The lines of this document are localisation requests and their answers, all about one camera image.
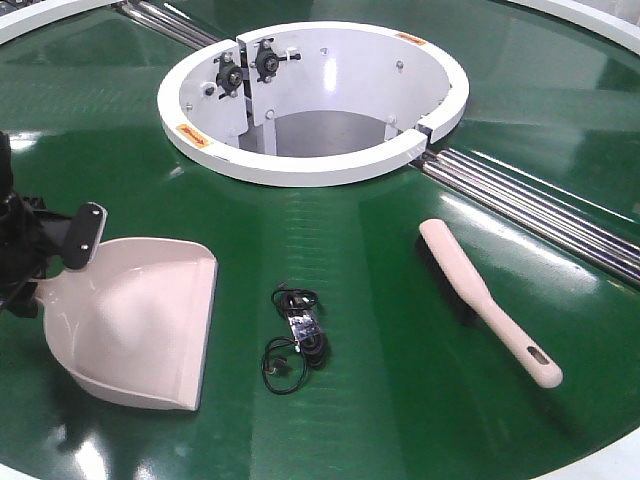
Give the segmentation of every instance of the white dustpan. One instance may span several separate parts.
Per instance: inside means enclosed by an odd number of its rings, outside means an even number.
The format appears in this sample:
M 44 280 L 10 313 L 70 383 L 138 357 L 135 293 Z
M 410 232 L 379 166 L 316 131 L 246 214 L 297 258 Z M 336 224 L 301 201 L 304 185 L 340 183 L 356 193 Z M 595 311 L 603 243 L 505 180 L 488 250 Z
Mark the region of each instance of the white dustpan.
M 104 242 L 84 270 L 40 281 L 49 348 L 98 398 L 196 410 L 216 270 L 197 243 Z

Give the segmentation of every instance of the metal shaft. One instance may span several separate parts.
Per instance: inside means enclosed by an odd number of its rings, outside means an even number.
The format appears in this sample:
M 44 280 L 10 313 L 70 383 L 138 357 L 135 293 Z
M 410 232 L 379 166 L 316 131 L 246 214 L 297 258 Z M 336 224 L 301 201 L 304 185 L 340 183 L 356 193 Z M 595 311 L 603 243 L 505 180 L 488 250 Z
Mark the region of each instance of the metal shaft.
M 136 22 L 195 50 L 219 41 L 188 21 L 147 2 L 124 2 L 118 4 L 117 8 Z
M 482 162 L 455 150 L 444 151 L 438 158 L 442 163 L 476 178 L 489 188 L 508 193 L 514 201 L 527 205 L 531 211 L 537 211 L 541 217 L 555 223 L 558 228 L 567 228 L 585 241 L 597 242 L 604 248 L 610 248 L 621 256 L 640 263 L 640 247 L 581 218 L 568 208 L 563 207 L 557 200 L 552 200 L 550 196 L 541 192 L 533 192 L 531 187 L 522 182 L 511 179 Z
M 430 177 L 520 223 L 544 238 L 640 286 L 640 249 L 580 218 L 559 201 L 456 151 L 445 150 L 422 166 Z

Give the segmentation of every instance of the green conveyor belt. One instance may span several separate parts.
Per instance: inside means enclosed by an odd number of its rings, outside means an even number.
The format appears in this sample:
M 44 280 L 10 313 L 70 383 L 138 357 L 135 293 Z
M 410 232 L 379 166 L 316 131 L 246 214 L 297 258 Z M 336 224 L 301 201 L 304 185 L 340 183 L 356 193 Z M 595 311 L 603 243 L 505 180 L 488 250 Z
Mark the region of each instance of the green conveyor belt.
M 630 52 L 487 0 L 175 5 L 229 38 L 335 19 L 428 39 L 471 82 L 441 146 L 562 189 L 640 242 L 640 59 Z M 188 239 L 220 262 L 196 413 L 89 396 L 49 353 L 42 316 L 3 315 L 1 463 L 43 480 L 520 480 L 640 424 L 640 291 L 410 167 L 279 189 L 191 162 L 166 139 L 155 100 L 190 52 L 108 8 L 0 47 L 0 130 L 25 138 L 19 192 L 62 212 L 96 201 L 109 210 L 105 239 Z M 457 323 L 414 251 L 429 217 L 449 223 L 498 303 L 562 366 L 559 388 L 537 387 L 486 326 Z M 287 333 L 269 301 L 283 280 L 318 291 L 332 356 L 279 397 L 259 363 L 266 341 Z

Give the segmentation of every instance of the warning sticker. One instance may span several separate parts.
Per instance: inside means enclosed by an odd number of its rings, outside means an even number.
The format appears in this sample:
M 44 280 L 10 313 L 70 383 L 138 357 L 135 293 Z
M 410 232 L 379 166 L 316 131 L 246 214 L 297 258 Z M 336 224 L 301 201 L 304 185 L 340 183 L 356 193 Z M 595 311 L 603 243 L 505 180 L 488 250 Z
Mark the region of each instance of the warning sticker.
M 419 37 L 414 37 L 413 35 L 409 35 L 408 33 L 398 32 L 396 33 L 396 37 L 402 38 L 403 40 L 407 40 L 408 42 L 415 43 L 416 45 L 422 46 L 427 43 L 426 40 L 422 40 Z
M 185 137 L 187 137 L 191 141 L 191 143 L 193 143 L 196 147 L 204 148 L 207 145 L 209 145 L 209 140 L 204 138 L 204 136 L 199 131 L 187 125 L 186 123 L 178 125 L 177 128 L 180 131 L 180 133 L 182 133 Z

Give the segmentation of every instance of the screw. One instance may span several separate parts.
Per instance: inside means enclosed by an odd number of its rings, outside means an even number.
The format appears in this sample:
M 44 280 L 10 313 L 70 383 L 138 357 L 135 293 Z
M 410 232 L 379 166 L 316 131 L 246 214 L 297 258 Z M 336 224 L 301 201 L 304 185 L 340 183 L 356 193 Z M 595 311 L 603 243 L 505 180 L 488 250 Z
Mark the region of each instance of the screw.
M 267 72 L 275 72 L 278 70 L 278 59 L 274 57 L 267 58 L 267 61 L 264 62 L 264 68 Z
M 231 74 L 229 74 L 229 83 L 236 88 L 239 87 L 242 83 L 242 75 L 238 72 L 231 72 Z

